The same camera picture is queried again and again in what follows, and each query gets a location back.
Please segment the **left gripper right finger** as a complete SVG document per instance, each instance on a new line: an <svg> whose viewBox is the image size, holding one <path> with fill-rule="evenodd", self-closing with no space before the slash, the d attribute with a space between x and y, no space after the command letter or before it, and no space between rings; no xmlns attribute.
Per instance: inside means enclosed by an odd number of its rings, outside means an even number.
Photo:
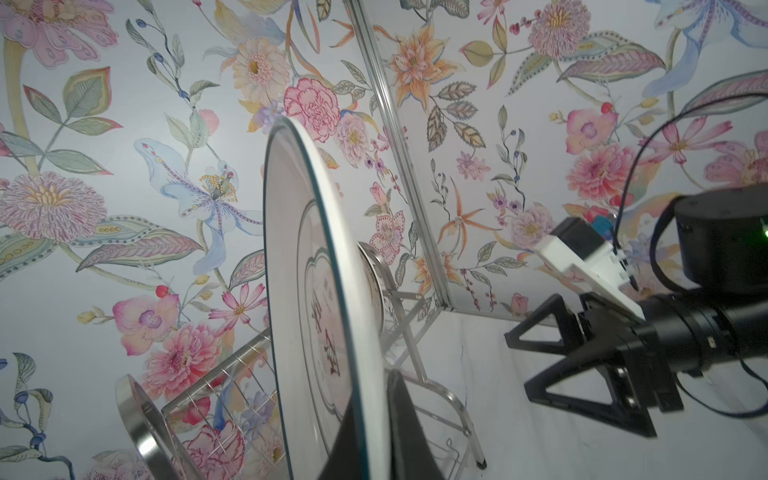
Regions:
<svg viewBox="0 0 768 480"><path fill-rule="evenodd" d="M386 374L390 418L391 478L443 480L400 371Z"/></svg>

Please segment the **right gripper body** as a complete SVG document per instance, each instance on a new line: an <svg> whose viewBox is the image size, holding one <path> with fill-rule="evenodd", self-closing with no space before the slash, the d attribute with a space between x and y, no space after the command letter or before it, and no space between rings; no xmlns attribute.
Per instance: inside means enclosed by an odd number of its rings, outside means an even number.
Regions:
<svg viewBox="0 0 768 480"><path fill-rule="evenodd" d="M682 398L651 324L595 293L582 294L580 302L585 344L601 354L600 367L618 404L637 411L681 411Z"/></svg>

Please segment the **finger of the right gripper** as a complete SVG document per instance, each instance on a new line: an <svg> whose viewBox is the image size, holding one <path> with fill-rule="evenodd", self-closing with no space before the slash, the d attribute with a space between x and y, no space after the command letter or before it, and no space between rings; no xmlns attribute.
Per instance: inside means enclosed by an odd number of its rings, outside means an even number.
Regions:
<svg viewBox="0 0 768 480"><path fill-rule="evenodd" d="M510 349L545 354L570 354L585 343L578 315L559 294L505 333L504 340Z"/></svg>
<svg viewBox="0 0 768 480"><path fill-rule="evenodd" d="M525 383L536 404L641 436L657 435L616 344L587 344Z"/></svg>

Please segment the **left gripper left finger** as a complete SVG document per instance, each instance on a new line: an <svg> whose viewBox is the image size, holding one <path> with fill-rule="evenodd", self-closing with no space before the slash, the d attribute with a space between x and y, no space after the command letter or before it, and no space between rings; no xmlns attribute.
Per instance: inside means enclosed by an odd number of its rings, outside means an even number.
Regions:
<svg viewBox="0 0 768 480"><path fill-rule="evenodd" d="M363 480L366 478L366 444L360 402L351 400L342 419L320 480Z"/></svg>

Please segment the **white plate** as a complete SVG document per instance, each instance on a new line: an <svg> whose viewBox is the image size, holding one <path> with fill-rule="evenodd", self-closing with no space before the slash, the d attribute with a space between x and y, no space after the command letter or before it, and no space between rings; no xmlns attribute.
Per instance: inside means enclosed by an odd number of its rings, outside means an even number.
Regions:
<svg viewBox="0 0 768 480"><path fill-rule="evenodd" d="M297 120L273 126L265 155L264 241L274 365L300 358L304 307L312 333L326 331L322 352L333 359L334 380L346 380L361 405L366 478L391 474L385 369L372 300L352 237L322 156ZM318 441L306 407L282 417L289 474L319 479L331 453Z"/></svg>

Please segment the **dark-rimmed lettered plate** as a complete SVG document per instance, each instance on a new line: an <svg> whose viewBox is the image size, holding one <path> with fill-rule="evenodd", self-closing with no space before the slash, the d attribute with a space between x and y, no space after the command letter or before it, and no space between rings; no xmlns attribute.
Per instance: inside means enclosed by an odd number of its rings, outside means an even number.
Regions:
<svg viewBox="0 0 768 480"><path fill-rule="evenodd" d="M382 293L381 283L379 281L379 276L374 265L374 260L369 255L366 249L366 245L360 242L358 244L358 248L360 251L362 265L372 300L376 330L378 334L381 334L384 327L384 296Z"/></svg>

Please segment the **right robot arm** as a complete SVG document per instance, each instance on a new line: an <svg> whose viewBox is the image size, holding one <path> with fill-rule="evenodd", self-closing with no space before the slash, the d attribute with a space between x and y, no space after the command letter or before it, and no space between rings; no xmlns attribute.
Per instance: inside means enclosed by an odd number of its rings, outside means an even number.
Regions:
<svg viewBox="0 0 768 480"><path fill-rule="evenodd" d="M511 349L556 354L559 361L527 381L528 399L652 438L651 409L679 411L680 375L767 353L767 188L763 184L673 198L652 240L677 227L689 287L673 282L656 259L664 292L635 301L616 244L585 220L561 222L536 246L559 273L590 284L571 311L550 296L505 336Z"/></svg>

